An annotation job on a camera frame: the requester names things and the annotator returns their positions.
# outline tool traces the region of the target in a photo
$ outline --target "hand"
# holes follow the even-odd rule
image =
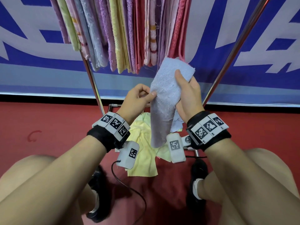
[[[187,123],[195,114],[203,111],[200,85],[194,77],[187,82],[180,70],[175,71],[175,79],[181,87],[181,99],[176,104],[176,109],[182,120]]]
[[[121,108],[117,113],[131,125],[133,121],[149,106],[156,97],[156,92],[150,93],[150,88],[143,84],[138,84],[126,95]]]

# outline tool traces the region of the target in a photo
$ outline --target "white sensor device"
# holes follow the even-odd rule
[[[167,145],[171,154],[172,163],[184,162],[186,160],[182,138],[179,133],[176,132],[167,135]]]
[[[137,153],[139,152],[140,146],[134,141],[126,141],[124,147],[120,149],[120,154],[117,160],[117,166],[124,167],[126,169],[132,169],[137,158]]]

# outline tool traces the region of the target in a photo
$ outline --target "person's right hand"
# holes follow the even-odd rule
[[[175,71],[175,79],[181,87],[181,99],[176,104],[176,109],[182,120],[187,123],[195,114],[203,111],[200,85],[194,77],[187,82],[180,70]]]

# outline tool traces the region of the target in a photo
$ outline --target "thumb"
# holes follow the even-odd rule
[[[184,77],[182,76],[180,70],[175,71],[175,79],[181,88],[188,84],[186,79],[184,79]]]
[[[145,101],[145,103],[147,104],[147,103],[151,102],[156,97],[156,95],[157,95],[156,91],[153,91],[141,99],[143,99]]]

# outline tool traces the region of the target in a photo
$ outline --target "bare leg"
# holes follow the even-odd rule
[[[44,169],[55,160],[55,157],[32,155],[16,162],[0,178],[0,202],[18,186]],[[95,206],[95,195],[86,185],[78,199],[70,206],[59,224],[83,225],[82,214],[90,212]]]
[[[245,153],[257,165],[299,198],[297,186],[290,169],[277,155],[262,148],[247,150]],[[200,198],[222,204],[222,214],[219,224],[245,224],[225,194],[214,172],[211,172],[205,180],[199,182],[197,190]]]

